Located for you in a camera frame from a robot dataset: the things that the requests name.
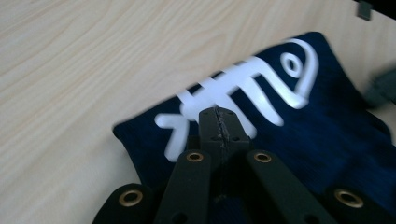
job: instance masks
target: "dark blue cloth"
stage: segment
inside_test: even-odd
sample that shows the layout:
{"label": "dark blue cloth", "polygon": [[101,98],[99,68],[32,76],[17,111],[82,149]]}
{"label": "dark blue cloth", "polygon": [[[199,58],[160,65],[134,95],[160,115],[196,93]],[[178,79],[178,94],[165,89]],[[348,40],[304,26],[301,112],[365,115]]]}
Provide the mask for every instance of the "dark blue cloth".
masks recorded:
{"label": "dark blue cloth", "polygon": [[[309,44],[318,57],[316,77],[312,90],[306,95],[306,105],[293,108],[264,76],[254,77],[283,119],[282,126],[265,118],[241,88],[229,94],[257,130],[254,147],[275,152],[303,184],[318,195],[329,186],[346,186],[396,214],[396,147],[391,143],[389,129],[366,111],[361,95],[348,80],[322,34],[307,33],[294,38]],[[286,65],[281,61],[285,53],[293,59],[292,62],[284,60]],[[300,65],[292,55],[300,60]],[[256,57],[267,62],[292,90],[302,77],[290,76],[285,66],[292,73],[312,63],[306,50],[292,42],[266,49]],[[188,91],[194,94],[201,88],[202,85],[196,85]],[[172,172],[174,164],[165,158],[164,150],[173,130],[160,128],[155,118],[159,114],[180,115],[181,104],[175,96],[116,125],[113,130],[128,150],[144,185],[156,187]],[[189,120],[189,124],[189,134],[197,135],[197,122]]]}

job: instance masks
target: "white logo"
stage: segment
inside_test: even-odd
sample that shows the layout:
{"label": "white logo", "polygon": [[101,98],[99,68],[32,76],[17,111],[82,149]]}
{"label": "white logo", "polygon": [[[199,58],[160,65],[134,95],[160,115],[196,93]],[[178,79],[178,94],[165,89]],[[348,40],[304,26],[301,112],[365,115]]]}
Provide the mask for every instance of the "white logo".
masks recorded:
{"label": "white logo", "polygon": [[223,70],[215,78],[210,77],[199,82],[202,88],[194,94],[183,91],[177,95],[181,101],[180,114],[158,114],[155,118],[155,123],[159,127],[173,129],[164,152],[165,157],[169,161],[177,160],[186,146],[190,121],[199,122],[199,112],[215,105],[235,112],[245,132],[253,139],[256,136],[256,128],[230,97],[238,89],[245,93],[266,119],[277,126],[283,126],[283,119],[275,111],[265,92],[255,81],[255,77],[263,76],[292,108],[301,109],[306,106],[318,72],[318,55],[303,40],[290,39],[286,42],[300,45],[304,49],[306,58],[303,66],[301,60],[294,54],[283,53],[280,56],[285,72],[291,77],[299,78],[294,91],[280,79],[267,62],[258,57],[250,57],[238,65]]}

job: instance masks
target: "folded cloth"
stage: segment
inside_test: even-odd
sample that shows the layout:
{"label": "folded cloth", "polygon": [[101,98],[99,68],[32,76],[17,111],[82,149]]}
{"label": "folded cloth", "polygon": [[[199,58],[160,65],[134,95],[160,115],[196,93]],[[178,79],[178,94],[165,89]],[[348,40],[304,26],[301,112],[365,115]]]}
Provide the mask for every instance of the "folded cloth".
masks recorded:
{"label": "folded cloth", "polygon": [[366,111],[320,33],[285,40],[114,127],[143,185],[172,173],[200,111],[235,112],[254,147],[274,152],[317,195],[346,186],[396,214],[396,147]]}

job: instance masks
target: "wooden table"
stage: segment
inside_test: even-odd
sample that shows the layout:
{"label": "wooden table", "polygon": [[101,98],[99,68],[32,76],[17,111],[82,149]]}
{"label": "wooden table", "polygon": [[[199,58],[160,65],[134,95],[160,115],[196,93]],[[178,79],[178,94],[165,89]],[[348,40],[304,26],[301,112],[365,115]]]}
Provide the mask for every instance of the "wooden table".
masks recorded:
{"label": "wooden table", "polygon": [[[0,223],[91,223],[138,182],[116,122],[307,31],[356,87],[395,63],[396,21],[349,0],[0,3]],[[375,113],[396,132],[396,106]]]}

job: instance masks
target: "wood grain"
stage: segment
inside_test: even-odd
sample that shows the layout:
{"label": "wood grain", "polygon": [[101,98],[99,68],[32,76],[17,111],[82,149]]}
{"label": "wood grain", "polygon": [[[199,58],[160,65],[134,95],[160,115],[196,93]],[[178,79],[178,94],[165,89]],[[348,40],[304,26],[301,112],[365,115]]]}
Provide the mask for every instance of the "wood grain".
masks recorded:
{"label": "wood grain", "polygon": [[[325,34],[358,90],[396,63],[396,21],[353,1],[2,1],[0,222],[91,223],[138,182],[115,123],[231,63]],[[396,107],[375,113],[396,132]]]}

